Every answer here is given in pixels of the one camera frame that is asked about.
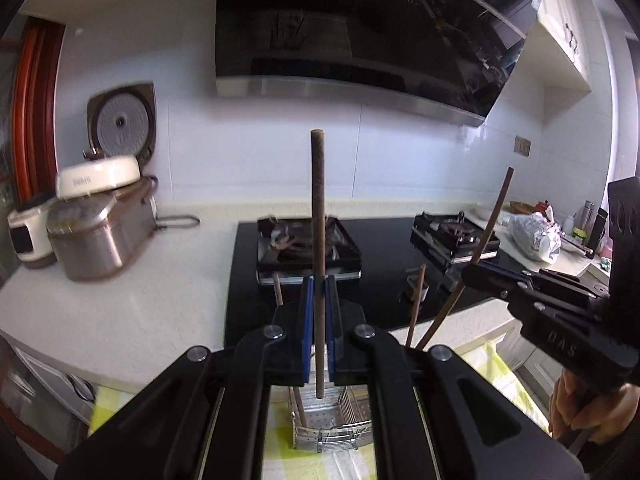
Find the checkered tablecloth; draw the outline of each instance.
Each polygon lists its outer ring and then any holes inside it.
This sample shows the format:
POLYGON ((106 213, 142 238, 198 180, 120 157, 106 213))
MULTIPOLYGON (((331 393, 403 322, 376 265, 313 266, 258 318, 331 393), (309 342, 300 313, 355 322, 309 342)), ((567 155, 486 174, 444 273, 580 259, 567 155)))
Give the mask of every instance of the checkered tablecloth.
MULTIPOLYGON (((547 421, 520 381, 495 351, 485 343, 462 356, 479 374, 545 431, 547 421)), ((354 451, 309 453, 292 449, 292 425, 289 405, 283 395, 272 395, 269 406, 262 478, 265 480, 374 480, 376 466, 373 444, 354 451)), ((117 412, 131 394, 100 387, 91 419, 93 433, 117 412)))

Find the plastic bag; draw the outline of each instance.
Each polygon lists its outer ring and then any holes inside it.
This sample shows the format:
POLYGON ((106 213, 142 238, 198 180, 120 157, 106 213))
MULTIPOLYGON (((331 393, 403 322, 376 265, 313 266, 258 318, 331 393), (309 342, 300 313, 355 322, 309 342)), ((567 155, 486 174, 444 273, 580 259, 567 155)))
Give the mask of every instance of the plastic bag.
POLYGON ((509 222, 509 231, 528 258, 549 264, 558 260, 562 246, 560 227, 545 219, 542 213, 514 216, 509 222))

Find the electrical socket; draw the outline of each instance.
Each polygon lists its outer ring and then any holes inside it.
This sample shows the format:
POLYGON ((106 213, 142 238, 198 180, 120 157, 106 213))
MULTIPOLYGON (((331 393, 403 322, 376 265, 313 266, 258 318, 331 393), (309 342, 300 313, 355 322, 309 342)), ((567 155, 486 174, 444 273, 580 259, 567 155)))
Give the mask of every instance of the electrical socket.
POLYGON ((530 151, 531 151, 531 141, 525 139, 524 137, 516 136, 516 142, 513 147, 513 152, 519 153, 520 155, 523 155, 523 156, 529 156, 530 151))

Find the range hood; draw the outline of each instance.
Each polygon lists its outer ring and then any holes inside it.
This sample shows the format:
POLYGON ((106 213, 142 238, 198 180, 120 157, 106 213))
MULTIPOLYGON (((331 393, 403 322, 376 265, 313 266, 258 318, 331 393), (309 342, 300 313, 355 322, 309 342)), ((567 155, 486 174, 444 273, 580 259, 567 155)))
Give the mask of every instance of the range hood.
POLYGON ((218 95, 359 102, 479 126, 539 4, 218 0, 218 95))

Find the metal screw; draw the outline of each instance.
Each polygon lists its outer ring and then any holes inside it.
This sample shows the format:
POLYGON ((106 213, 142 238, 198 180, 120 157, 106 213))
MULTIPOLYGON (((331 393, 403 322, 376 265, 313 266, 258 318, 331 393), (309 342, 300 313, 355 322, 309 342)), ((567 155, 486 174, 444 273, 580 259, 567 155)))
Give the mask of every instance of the metal screw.
POLYGON ((453 355, 451 349, 444 345, 433 346, 431 347, 431 350, 429 350, 429 352, 431 352, 431 355, 434 357, 434 359, 442 362, 448 361, 453 355))
POLYGON ((284 336, 284 329, 278 325, 267 325, 262 329, 262 333, 267 339, 280 339, 284 336))
POLYGON ((194 363, 199 363, 200 361, 204 361, 207 358, 207 349, 204 346, 192 346, 187 350, 187 359, 189 361, 193 361, 194 363))
POLYGON ((366 324, 358 325, 356 328, 353 329, 353 331, 355 332, 356 336, 361 337, 363 339, 369 339, 370 337, 373 337, 376 335, 376 331, 373 330, 373 327, 371 325, 366 325, 366 324))

